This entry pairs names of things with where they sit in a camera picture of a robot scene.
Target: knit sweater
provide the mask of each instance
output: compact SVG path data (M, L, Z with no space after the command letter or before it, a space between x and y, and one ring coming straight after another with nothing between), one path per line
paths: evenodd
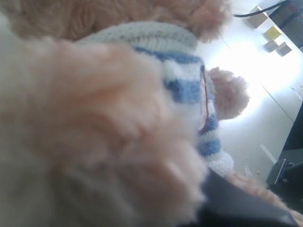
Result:
M230 172L233 160L221 149L214 85L205 73L203 60L195 55L196 37L172 24L132 22L112 26L78 41L80 44L115 42L128 43L137 52L161 63L165 88L178 105L188 110L187 117L196 121L197 151L221 176Z

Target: white surface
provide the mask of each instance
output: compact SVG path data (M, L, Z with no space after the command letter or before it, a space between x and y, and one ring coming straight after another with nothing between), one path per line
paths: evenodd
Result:
M234 2L233 12L238 14L255 7L245 0ZM249 169L261 182L279 158L303 97L302 52L285 35L276 41L287 42L293 50L288 55L281 57L264 48L268 40L263 33L273 25L268 19L254 29L245 19L235 18L221 40L198 48L208 68L231 70L250 83L248 108L237 119L221 122L221 139L236 171L245 174Z

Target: small cube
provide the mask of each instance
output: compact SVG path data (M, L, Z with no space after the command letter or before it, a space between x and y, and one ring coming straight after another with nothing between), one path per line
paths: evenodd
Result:
M290 51L292 51L292 49L286 44L286 42L282 43L281 45L278 46L278 48L276 49L277 52L281 55L281 56L285 56L287 55Z
M280 29L277 26L271 26L269 30L267 30L264 35L271 40L277 39L280 35L282 35L282 32L280 32Z
M257 12L262 10L259 6L256 6L251 13ZM266 20L268 19L268 15L264 13L259 13L257 15L251 16L247 19L247 21L254 27L258 28L260 25L262 25Z
M269 52L273 52L274 50L276 50L278 48L278 44L275 42L275 40L270 40L267 44L265 44L265 48L269 51Z

